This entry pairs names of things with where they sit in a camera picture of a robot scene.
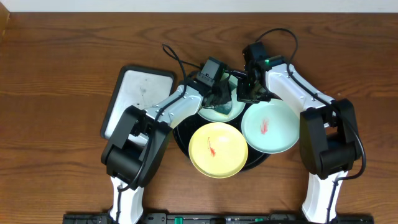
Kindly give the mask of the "mint plate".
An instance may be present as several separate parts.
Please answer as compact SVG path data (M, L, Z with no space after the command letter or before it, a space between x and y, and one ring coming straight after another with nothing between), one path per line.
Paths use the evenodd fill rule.
M241 131L255 150L277 154L299 140L299 117L282 100L251 105L243 115Z
M211 122L224 123L231 121L237 118L242 113L244 107L246 106L245 103L237 100L236 88L238 84L238 79L232 75L228 75L227 73L224 73L221 79L222 80L228 79L229 87L231 90L231 101L223 105L217 105L211 109L203 108L198 112L198 114L202 118Z

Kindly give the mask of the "green yellow sponge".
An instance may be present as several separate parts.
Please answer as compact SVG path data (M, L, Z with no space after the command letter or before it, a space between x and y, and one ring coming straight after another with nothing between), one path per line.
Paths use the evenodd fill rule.
M229 101L229 102L227 102L225 104L222 104L222 105L216 105L214 110L217 113L220 113L220 114L223 114L223 115L227 116L227 115L230 114L232 108L233 108L232 101Z

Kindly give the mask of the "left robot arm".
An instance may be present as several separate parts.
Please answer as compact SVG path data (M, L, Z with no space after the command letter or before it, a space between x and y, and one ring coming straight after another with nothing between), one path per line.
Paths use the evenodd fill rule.
M199 112L210 87L188 78L172 89L170 72L127 70L118 77L101 136L107 145L101 162L110 176L114 202L112 223L137 223L144 213L144 188L152 180L170 133Z

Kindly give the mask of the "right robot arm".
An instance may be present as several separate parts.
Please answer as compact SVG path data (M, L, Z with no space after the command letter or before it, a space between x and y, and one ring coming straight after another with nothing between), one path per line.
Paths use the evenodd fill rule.
M366 161L353 104L318 91L282 58L249 60L238 81L238 100L258 106L279 97L298 117L300 157L309 172L302 213L311 223L336 219L336 201L343 181L357 160Z

